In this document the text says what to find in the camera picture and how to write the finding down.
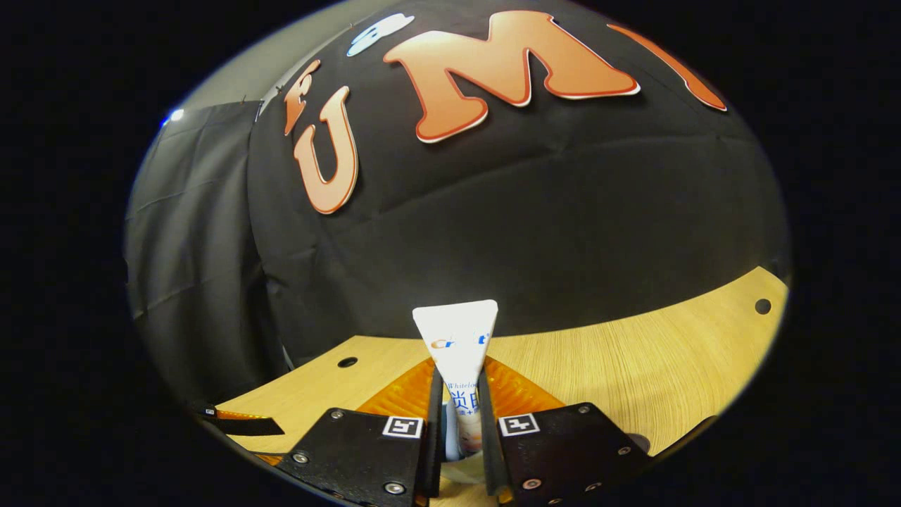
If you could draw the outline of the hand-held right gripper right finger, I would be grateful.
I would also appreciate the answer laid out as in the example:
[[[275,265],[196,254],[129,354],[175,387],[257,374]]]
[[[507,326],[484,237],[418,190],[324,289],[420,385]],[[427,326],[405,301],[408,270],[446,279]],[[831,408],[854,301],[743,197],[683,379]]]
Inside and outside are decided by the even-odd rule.
[[[492,358],[477,387],[493,423],[483,428],[485,488],[500,506],[594,506],[651,465],[649,446],[592,402],[566,406]]]

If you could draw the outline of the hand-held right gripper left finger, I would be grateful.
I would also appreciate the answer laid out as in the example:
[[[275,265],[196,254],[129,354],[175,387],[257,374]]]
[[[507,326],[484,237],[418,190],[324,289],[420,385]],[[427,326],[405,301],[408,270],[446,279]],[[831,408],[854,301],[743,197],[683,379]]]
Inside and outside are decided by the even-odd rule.
[[[316,493],[356,506],[428,506],[440,494],[446,422],[431,359],[356,411],[331,407],[277,469]]]

